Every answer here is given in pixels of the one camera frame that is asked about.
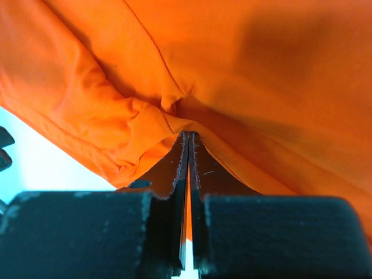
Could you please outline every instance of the stitching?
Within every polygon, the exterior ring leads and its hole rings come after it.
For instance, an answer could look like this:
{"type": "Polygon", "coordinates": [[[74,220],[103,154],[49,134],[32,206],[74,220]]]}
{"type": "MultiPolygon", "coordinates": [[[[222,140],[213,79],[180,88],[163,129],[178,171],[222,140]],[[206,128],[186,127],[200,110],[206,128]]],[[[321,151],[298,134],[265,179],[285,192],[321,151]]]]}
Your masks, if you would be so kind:
{"type": "Polygon", "coordinates": [[[116,168],[120,169],[121,166],[119,164],[117,164],[113,159],[111,159],[111,157],[109,155],[107,155],[106,153],[104,153],[101,149],[99,149],[97,146],[95,146],[94,144],[91,144],[90,142],[87,142],[87,141],[84,141],[82,140],[81,138],[78,138],[76,137],[75,135],[71,134],[71,133],[68,133],[67,131],[65,131],[64,129],[60,128],[56,123],[54,123],[54,121],[52,121],[50,118],[46,117],[45,115],[43,115],[42,113],[38,112],[37,110],[33,109],[33,108],[30,108],[26,105],[24,105],[23,103],[19,102],[18,100],[12,98],[12,97],[9,97],[7,96],[8,99],[11,99],[14,103],[17,103],[18,105],[26,108],[26,110],[30,110],[32,111],[32,113],[34,113],[35,115],[37,115],[39,118],[45,120],[47,123],[49,123],[50,125],[52,125],[54,128],[56,128],[60,133],[62,133],[62,135],[66,136],[66,137],[69,137],[69,138],[72,138],[73,140],[79,142],[81,145],[85,145],[86,147],[88,148],[92,148],[93,150],[95,150],[96,152],[98,152],[98,154],[100,154],[101,156],[103,156],[110,164],[112,164],[113,166],[115,166],[116,168]]]}
{"type": "Polygon", "coordinates": [[[157,45],[157,43],[155,42],[154,38],[151,36],[150,32],[147,30],[147,28],[144,26],[144,24],[142,23],[142,21],[140,21],[140,19],[138,18],[138,16],[135,14],[135,12],[133,11],[133,9],[131,8],[131,6],[127,3],[126,0],[123,0],[123,2],[125,3],[125,5],[128,7],[128,9],[130,10],[130,12],[133,14],[133,16],[136,18],[137,22],[141,25],[141,27],[144,29],[144,31],[147,33],[147,35],[149,36],[150,40],[152,41],[152,43],[154,44],[156,50],[158,51],[159,53],[159,56],[167,70],[167,72],[169,73],[169,76],[170,78],[172,79],[172,81],[175,83],[177,89],[184,95],[184,96],[187,96],[186,93],[184,93],[181,89],[181,87],[179,86],[179,84],[176,82],[176,79],[173,77],[171,71],[169,70],[168,68],[168,65],[167,63],[165,62],[165,59],[164,59],[164,56],[162,55],[162,52],[160,51],[160,48],[159,46],[157,45]]]}

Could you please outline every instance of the seam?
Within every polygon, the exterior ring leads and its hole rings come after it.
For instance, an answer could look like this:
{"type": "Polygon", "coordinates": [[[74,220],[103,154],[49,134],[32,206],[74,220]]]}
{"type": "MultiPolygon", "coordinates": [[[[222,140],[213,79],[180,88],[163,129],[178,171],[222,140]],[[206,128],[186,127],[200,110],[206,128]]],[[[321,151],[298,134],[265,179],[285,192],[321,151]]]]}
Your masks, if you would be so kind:
{"type": "Polygon", "coordinates": [[[166,125],[167,125],[167,127],[168,127],[168,129],[172,132],[172,134],[176,134],[176,132],[172,129],[172,127],[170,126],[170,124],[169,124],[169,122],[167,121],[167,119],[166,119],[166,117],[165,117],[165,115],[164,115],[164,113],[162,112],[162,117],[163,117],[163,119],[164,119],[164,122],[166,123],[166,125]]]}
{"type": "Polygon", "coordinates": [[[179,84],[176,82],[176,79],[174,78],[174,76],[172,75],[170,69],[168,68],[168,65],[167,63],[165,62],[165,59],[164,59],[164,56],[162,54],[162,52],[160,51],[160,48],[159,46],[157,45],[157,43],[155,42],[153,36],[150,34],[150,32],[147,30],[147,28],[144,26],[144,24],[142,23],[142,21],[138,18],[138,16],[135,14],[135,12],[133,11],[133,9],[131,8],[131,6],[127,3],[126,0],[123,0],[124,4],[128,7],[128,9],[130,10],[130,12],[132,13],[132,15],[135,17],[135,19],[137,20],[137,22],[141,25],[141,27],[144,29],[144,31],[146,32],[146,34],[148,35],[148,37],[150,38],[150,40],[152,41],[152,43],[154,44],[156,50],[158,51],[159,53],[159,56],[170,76],[170,78],[172,79],[172,81],[174,82],[174,84],[176,85],[177,89],[183,94],[183,96],[187,96],[186,93],[184,93],[181,89],[181,87],[179,86],[179,84]]]}
{"type": "Polygon", "coordinates": [[[101,149],[99,149],[97,146],[95,146],[94,144],[91,144],[90,142],[87,142],[87,141],[84,141],[82,140],[81,138],[79,137],[76,137],[75,135],[71,134],[71,133],[68,133],[67,131],[65,131],[64,129],[62,129],[61,127],[59,127],[54,121],[52,121],[50,118],[46,117],[44,114],[38,112],[37,110],[33,109],[33,108],[30,108],[26,105],[24,105],[23,103],[19,102],[18,100],[12,98],[12,97],[7,97],[8,99],[11,99],[14,103],[18,104],[19,106],[22,106],[24,108],[26,108],[26,110],[29,110],[31,111],[33,114],[37,115],[39,118],[45,120],[48,124],[52,125],[54,128],[56,128],[63,136],[65,137],[69,137],[77,142],[79,142],[81,145],[84,145],[86,146],[87,148],[91,148],[93,150],[95,150],[99,155],[103,156],[110,164],[112,164],[112,166],[114,166],[115,168],[117,168],[118,170],[120,170],[122,168],[122,166],[120,166],[119,164],[117,164],[109,155],[107,155],[106,153],[104,153],[101,149]]]}

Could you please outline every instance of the scratch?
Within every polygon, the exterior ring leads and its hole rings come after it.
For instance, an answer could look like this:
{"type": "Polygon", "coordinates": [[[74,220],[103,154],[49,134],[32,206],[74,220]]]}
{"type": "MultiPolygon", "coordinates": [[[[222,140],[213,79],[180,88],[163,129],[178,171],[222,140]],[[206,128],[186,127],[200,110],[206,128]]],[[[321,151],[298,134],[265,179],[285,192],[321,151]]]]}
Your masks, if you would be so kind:
{"type": "Polygon", "coordinates": [[[214,173],[214,170],[209,171],[209,172],[207,172],[207,173],[204,173],[203,175],[205,176],[206,174],[209,174],[209,173],[214,173]]]}
{"type": "Polygon", "coordinates": [[[75,193],[74,193],[74,197],[75,197],[75,198],[82,198],[82,197],[84,197],[84,196],[88,196],[88,195],[90,195],[90,194],[92,194],[92,192],[83,192],[83,191],[78,191],[78,192],[75,192],[75,193]]]}

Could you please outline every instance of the orange fabric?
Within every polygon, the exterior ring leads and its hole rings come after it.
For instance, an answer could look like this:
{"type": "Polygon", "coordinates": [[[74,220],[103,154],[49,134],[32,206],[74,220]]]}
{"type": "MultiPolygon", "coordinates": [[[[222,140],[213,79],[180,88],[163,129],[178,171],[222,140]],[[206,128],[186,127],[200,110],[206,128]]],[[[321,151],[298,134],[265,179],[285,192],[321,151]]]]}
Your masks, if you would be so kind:
{"type": "Polygon", "coordinates": [[[114,186],[198,132],[264,194],[372,242],[372,2],[0,0],[0,105],[114,186]]]}

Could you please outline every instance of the black clamp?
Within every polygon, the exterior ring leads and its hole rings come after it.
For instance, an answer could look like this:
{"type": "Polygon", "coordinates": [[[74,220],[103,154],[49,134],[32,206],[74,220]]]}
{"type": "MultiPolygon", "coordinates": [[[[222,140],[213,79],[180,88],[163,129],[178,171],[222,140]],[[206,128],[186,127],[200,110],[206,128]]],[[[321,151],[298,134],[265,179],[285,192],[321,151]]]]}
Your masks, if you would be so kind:
{"type": "Polygon", "coordinates": [[[0,126],[0,171],[5,170],[12,165],[12,159],[3,148],[14,143],[14,138],[5,128],[0,126]]]}

